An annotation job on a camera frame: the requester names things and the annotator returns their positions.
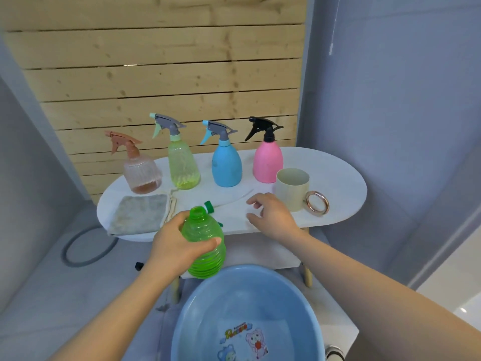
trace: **pink spray bottle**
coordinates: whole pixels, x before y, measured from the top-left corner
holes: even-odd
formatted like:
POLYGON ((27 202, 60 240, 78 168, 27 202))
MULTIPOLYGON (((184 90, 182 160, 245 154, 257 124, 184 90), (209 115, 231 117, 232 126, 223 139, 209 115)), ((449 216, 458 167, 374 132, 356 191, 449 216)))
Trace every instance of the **pink spray bottle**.
POLYGON ((264 141, 260 147, 257 148, 254 155, 254 177, 259 182, 275 182, 277 173, 284 166, 284 159, 282 158, 282 151, 275 142, 274 131, 283 127, 270 120, 255 118, 253 116, 250 117, 249 121, 253 123, 252 130, 245 141, 252 138, 255 133, 261 132, 262 130, 266 132, 264 134, 264 141))

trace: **folded cloth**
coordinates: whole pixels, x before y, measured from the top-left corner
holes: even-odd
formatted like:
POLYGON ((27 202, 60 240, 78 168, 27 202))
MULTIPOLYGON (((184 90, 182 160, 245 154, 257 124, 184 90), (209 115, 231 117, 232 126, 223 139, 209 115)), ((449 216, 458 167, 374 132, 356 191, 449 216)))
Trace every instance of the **folded cloth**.
POLYGON ((167 194, 124 196, 107 232, 114 236, 156 232, 172 217, 175 203, 167 194))

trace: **beige cup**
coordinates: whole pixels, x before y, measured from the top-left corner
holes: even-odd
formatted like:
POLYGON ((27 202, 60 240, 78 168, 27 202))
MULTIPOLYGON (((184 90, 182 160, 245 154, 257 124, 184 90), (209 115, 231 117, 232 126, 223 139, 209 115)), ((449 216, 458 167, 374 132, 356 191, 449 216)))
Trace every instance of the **beige cup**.
POLYGON ((320 192, 309 191, 309 174, 298 168, 284 168, 277 173, 274 194, 291 212, 301 210, 304 203, 316 214, 324 215, 329 211, 328 199, 320 192), (324 202, 326 206, 324 210, 318 210, 312 206, 309 202, 311 195, 316 195, 324 202))

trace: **person's left hand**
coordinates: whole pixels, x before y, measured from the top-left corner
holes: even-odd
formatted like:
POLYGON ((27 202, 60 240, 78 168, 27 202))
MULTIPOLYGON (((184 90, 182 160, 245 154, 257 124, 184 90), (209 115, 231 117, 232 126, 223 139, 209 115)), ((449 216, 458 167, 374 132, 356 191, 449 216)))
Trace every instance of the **person's left hand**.
POLYGON ((189 211, 178 213, 156 233, 146 266, 160 267, 174 279, 187 271, 197 257, 213 251, 221 243, 220 237, 201 242, 187 241, 180 230, 188 216, 189 211))

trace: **blue basin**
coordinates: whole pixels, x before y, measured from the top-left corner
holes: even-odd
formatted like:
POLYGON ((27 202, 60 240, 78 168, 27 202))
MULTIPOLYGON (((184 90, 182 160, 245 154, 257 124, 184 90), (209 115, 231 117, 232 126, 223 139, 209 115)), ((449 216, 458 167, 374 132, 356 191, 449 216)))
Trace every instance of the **blue basin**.
POLYGON ((290 281, 265 267, 227 267, 187 300, 171 361, 324 361, 321 329, 290 281))

